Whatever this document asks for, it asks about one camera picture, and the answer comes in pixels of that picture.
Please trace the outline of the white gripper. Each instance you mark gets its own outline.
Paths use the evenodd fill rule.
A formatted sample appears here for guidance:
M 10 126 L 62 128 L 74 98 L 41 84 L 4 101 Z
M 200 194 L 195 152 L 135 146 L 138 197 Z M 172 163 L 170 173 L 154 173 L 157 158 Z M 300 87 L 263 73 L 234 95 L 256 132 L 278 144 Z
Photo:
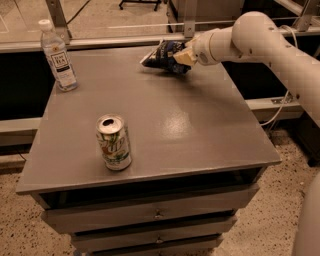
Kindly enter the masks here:
M 214 64 L 214 58 L 211 55 L 210 40 L 212 33 L 204 32 L 194 38 L 194 41 L 188 41 L 185 48 L 173 55 L 175 61 L 179 64 L 193 66 L 198 61 L 201 65 L 208 66 Z

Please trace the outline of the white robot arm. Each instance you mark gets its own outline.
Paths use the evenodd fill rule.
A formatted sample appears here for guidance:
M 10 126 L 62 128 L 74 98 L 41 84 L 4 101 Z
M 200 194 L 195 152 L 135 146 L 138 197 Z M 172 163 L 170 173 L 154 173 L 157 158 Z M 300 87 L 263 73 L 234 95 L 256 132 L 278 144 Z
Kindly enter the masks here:
M 231 27 L 194 37 L 173 58 L 188 66 L 224 61 L 262 63 L 320 126 L 320 61 L 290 44 L 261 12 L 247 12 Z

